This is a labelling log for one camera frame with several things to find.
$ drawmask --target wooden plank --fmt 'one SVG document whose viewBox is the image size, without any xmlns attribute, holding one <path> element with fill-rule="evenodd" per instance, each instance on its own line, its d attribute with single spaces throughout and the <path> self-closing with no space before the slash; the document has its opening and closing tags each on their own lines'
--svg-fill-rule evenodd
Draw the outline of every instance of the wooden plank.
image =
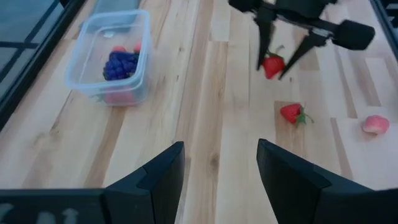
<svg viewBox="0 0 398 224">
<path fill-rule="evenodd" d="M 226 43 L 208 43 L 183 223 L 215 223 L 226 54 Z"/>
<path fill-rule="evenodd" d="M 198 1 L 198 15 L 190 51 L 190 59 L 182 96 L 180 117 L 178 119 L 176 141 L 185 141 L 185 155 L 190 156 L 193 130 L 196 126 L 198 96 L 203 79 L 206 48 L 211 29 L 213 0 Z"/>
<path fill-rule="evenodd" d="M 49 64 L 53 70 L 46 71 L 51 75 L 45 75 L 44 80 L 40 82 L 43 85 L 42 89 L 32 89 L 37 91 L 30 98 L 35 101 L 22 102 L 26 105 L 21 105 L 20 108 L 26 110 L 21 111 L 21 115 L 15 115 L 11 121 L 15 123 L 9 124 L 1 138 L 0 177 L 6 181 L 0 182 L 0 187 L 21 187 L 40 151 L 42 140 L 48 136 L 61 112 L 70 90 L 65 86 L 63 75 L 54 75 L 54 73 L 65 73 L 73 47 L 74 42 L 69 42 L 57 66 Z"/>
<path fill-rule="evenodd" d="M 210 40 L 229 41 L 231 6 L 228 1 L 214 0 L 213 15 L 211 17 Z"/>
<path fill-rule="evenodd" d="M 197 0 L 172 1 L 153 52 L 151 90 L 143 104 L 129 108 L 104 185 L 112 184 L 167 149 L 175 139 L 197 16 Z"/>
<path fill-rule="evenodd" d="M 247 223 L 249 26 L 251 18 L 231 12 L 225 92 L 222 105 L 220 171 L 217 185 L 216 223 Z"/>
</svg>

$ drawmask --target plastic container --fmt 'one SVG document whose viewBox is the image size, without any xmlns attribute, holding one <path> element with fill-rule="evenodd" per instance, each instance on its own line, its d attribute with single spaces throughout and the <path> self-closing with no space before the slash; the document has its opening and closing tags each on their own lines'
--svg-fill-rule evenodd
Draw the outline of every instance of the plastic container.
<svg viewBox="0 0 398 224">
<path fill-rule="evenodd" d="M 106 81 L 103 68 L 112 48 L 124 46 L 132 52 L 142 42 L 136 72 L 123 80 Z M 152 39 L 150 17 L 144 10 L 99 13 L 83 25 L 72 59 L 67 68 L 65 83 L 109 106 L 135 105 L 145 100 L 149 91 Z"/>
</svg>

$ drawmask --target red strawberry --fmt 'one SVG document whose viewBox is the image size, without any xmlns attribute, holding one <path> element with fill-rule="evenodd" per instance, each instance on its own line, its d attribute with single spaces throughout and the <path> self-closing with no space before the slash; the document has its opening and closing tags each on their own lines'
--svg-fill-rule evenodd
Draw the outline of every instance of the red strawberry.
<svg viewBox="0 0 398 224">
<path fill-rule="evenodd" d="M 269 57 L 267 57 L 262 63 L 267 79 L 273 78 L 276 74 L 278 74 L 278 72 L 285 68 L 284 58 L 277 55 L 278 51 L 283 48 L 284 46 L 281 45 L 277 48 L 275 53 L 268 52 Z"/>
<path fill-rule="evenodd" d="M 104 101 L 107 104 L 119 104 L 119 103 L 132 104 L 135 102 L 135 99 L 134 99 L 134 94 L 132 93 L 131 90 L 125 90 L 125 91 L 105 93 Z"/>
<path fill-rule="evenodd" d="M 139 53 L 141 51 L 141 41 L 138 41 L 134 46 L 134 53 Z"/>
<path fill-rule="evenodd" d="M 313 119 L 304 113 L 304 107 L 300 103 L 294 103 L 291 105 L 284 106 L 280 109 L 280 114 L 290 123 L 299 125 L 300 123 L 306 124 L 305 118 L 310 118 L 311 122 L 314 123 Z"/>
</svg>

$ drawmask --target black frame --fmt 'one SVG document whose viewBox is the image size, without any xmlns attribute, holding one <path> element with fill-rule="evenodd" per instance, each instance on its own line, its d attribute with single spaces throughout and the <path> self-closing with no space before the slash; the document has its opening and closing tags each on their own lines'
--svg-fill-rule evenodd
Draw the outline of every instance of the black frame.
<svg viewBox="0 0 398 224">
<path fill-rule="evenodd" d="M 104 189 L 0 190 L 0 222 L 174 224 L 184 167 L 180 141 Z"/>
<path fill-rule="evenodd" d="M 62 38 L 65 31 L 68 29 L 69 25 L 71 24 L 71 22 L 73 21 L 73 19 L 75 18 L 75 16 L 83 6 L 85 1 L 86 0 L 59 1 L 61 5 L 64 6 L 63 12 L 58 17 L 57 21 L 54 23 L 53 27 L 51 28 L 51 31 L 47 34 L 44 40 L 36 48 L 36 51 L 33 54 L 33 56 L 31 56 L 29 61 L 21 69 L 21 71 L 17 75 L 17 78 L 14 80 L 10 88 L 0 98 L 0 130 L 6 125 L 11 114 L 17 108 L 21 99 L 24 97 L 25 93 L 33 84 L 37 75 L 41 71 L 47 59 L 50 57 L 51 53 L 53 52 L 55 46 L 57 46 L 59 40 Z M 36 27 L 37 26 L 41 27 L 42 24 L 40 25 L 40 23 L 44 22 L 45 21 L 41 19 L 37 23 Z M 35 44 L 30 43 L 30 40 L 33 39 L 34 35 L 33 37 L 31 36 L 32 35 L 28 35 L 24 43 L 2 42 L 0 44 L 19 46 L 20 48 L 18 48 L 17 52 L 13 56 L 13 58 L 17 59 L 19 57 L 18 54 L 21 54 L 25 49 L 31 49 L 32 47 L 34 47 Z"/>
<path fill-rule="evenodd" d="M 398 189 L 371 190 L 265 139 L 257 164 L 279 224 L 398 223 Z"/>
<path fill-rule="evenodd" d="M 398 60 L 398 38 L 394 35 L 394 28 L 388 19 L 386 10 L 384 9 L 382 2 L 380 0 L 369 0 L 376 13 L 379 23 L 386 35 L 387 41 L 390 44 L 391 50 Z"/>
</svg>

